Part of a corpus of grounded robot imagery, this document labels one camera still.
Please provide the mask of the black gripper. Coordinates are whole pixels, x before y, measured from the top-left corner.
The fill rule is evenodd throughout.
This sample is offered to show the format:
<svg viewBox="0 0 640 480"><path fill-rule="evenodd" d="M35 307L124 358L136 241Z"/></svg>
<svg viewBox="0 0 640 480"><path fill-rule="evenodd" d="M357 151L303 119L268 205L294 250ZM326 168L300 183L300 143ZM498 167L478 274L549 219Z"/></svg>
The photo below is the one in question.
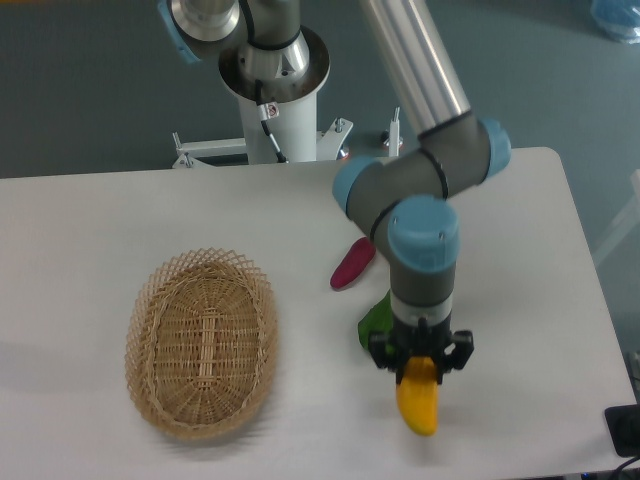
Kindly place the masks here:
<svg viewBox="0 0 640 480"><path fill-rule="evenodd" d="M452 370L462 370L474 352L474 336L470 330L451 332L451 316L436 325L421 319L417 326L393 317L391 333L370 333L369 353L379 369L395 375L400 385L406 362L412 357L428 357L436 366L436 381L443 383Z"/></svg>

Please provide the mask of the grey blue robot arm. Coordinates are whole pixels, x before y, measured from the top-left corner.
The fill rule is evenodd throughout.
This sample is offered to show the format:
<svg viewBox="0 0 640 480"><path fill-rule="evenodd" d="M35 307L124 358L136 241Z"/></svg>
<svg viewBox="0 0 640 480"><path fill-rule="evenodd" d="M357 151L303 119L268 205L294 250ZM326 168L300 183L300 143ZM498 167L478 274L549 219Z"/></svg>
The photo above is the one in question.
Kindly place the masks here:
<svg viewBox="0 0 640 480"><path fill-rule="evenodd" d="M316 124L316 96L330 68L321 38L301 23L297 1L162 1L177 50L188 61L219 57L237 98L252 164L316 161L328 136ZM437 377L462 369L473 349L450 318L459 222L449 199L502 171L509 136L477 118L422 1L361 5L419 145L388 163L360 157L337 173L333 196L390 267L391 326L372 330L367 350L398 380L415 358Z"/></svg>

